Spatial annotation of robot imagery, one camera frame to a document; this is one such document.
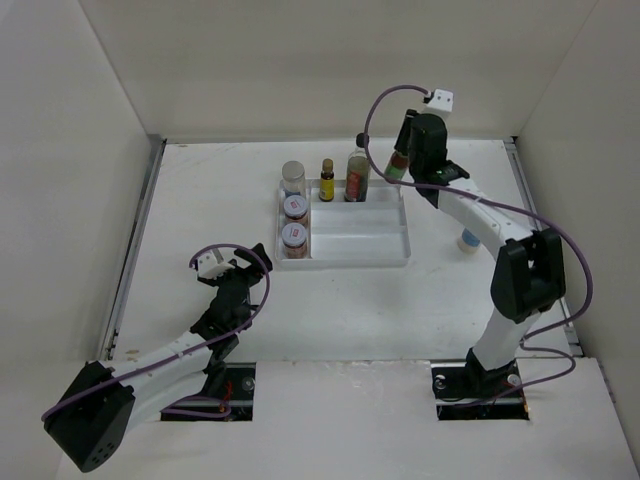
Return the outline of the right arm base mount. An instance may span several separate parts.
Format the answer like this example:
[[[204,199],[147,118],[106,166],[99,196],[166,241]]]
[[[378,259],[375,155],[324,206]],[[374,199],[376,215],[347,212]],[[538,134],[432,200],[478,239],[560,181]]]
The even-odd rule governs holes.
[[[432,390],[441,421],[529,420],[516,362],[493,378],[475,385],[464,362],[432,363]]]

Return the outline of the tall white granule jar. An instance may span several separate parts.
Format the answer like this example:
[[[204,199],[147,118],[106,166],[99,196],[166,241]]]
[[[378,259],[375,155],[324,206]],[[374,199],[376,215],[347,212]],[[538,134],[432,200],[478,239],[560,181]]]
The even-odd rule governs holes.
[[[294,160],[288,161],[283,164],[281,173],[286,197],[306,196],[306,175],[302,163]]]

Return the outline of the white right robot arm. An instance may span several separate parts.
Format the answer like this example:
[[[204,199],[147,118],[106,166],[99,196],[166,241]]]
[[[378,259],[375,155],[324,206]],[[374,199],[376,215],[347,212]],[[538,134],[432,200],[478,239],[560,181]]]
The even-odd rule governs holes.
[[[526,227],[482,201],[469,173],[447,157],[441,117],[408,110],[398,143],[418,193],[461,223],[495,261],[493,313],[451,383],[462,397],[488,395],[508,375],[520,341],[566,292],[561,237],[551,228]]]

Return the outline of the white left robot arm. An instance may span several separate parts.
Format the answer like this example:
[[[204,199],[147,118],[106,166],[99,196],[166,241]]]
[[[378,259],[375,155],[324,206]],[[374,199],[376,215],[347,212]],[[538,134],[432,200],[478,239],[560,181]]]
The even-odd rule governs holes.
[[[112,457],[124,436],[156,414],[178,415],[178,403],[214,398],[224,387],[226,357],[263,308],[250,293],[268,284],[273,269],[263,244],[223,245],[198,251],[189,261],[198,282],[215,295],[200,318],[165,346],[126,362],[85,364],[61,399],[41,420],[45,432],[83,473]]]

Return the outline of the small spice jar white lid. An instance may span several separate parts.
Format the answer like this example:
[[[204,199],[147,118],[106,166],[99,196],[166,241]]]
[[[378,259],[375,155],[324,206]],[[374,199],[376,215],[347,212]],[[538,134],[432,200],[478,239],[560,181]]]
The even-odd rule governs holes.
[[[287,223],[281,232],[284,255],[288,259],[302,259],[308,252],[308,233],[304,225]]]

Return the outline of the red chili sauce bottle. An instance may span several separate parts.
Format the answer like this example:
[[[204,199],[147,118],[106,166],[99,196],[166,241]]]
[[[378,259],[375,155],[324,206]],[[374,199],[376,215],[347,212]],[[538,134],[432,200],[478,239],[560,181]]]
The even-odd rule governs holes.
[[[392,180],[401,181],[409,169],[409,154],[406,149],[395,149],[384,170],[384,175]]]

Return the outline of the small yellow label bottle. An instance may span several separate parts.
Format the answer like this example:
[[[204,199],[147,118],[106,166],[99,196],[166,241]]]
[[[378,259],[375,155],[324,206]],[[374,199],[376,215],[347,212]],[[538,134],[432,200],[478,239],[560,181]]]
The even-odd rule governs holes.
[[[334,163],[330,158],[322,161],[320,174],[319,199],[323,202],[330,202],[334,199]]]

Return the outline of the white powder jar silver lid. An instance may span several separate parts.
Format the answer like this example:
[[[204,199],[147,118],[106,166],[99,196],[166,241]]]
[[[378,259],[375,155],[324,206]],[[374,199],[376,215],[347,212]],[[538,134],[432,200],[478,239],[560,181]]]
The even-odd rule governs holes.
[[[478,251],[481,241],[468,229],[464,229],[457,240],[459,249],[467,254]]]

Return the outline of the white compartment organizer tray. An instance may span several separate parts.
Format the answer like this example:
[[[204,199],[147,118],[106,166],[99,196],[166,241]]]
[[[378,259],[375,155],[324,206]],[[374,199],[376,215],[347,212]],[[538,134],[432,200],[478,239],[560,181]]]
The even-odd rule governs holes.
[[[307,255],[290,259],[285,254],[284,184],[277,190],[274,259],[282,270],[402,267],[411,257],[405,203],[400,188],[371,180],[364,202],[344,200],[345,182],[335,182],[335,198],[319,199],[318,179],[307,182],[309,204]]]

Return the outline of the dark soy sauce bottle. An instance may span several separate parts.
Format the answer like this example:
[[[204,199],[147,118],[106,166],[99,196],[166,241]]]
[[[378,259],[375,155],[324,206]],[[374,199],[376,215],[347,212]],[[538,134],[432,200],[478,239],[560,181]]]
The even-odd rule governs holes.
[[[368,193],[370,164],[364,150],[365,137],[358,133],[355,149],[347,160],[344,199],[347,202],[365,202]]]

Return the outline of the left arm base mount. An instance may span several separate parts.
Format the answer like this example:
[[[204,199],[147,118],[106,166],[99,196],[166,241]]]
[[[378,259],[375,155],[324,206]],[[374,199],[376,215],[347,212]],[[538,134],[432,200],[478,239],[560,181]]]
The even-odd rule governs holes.
[[[198,394],[160,414],[163,422],[250,422],[256,391],[255,363],[226,363]]]

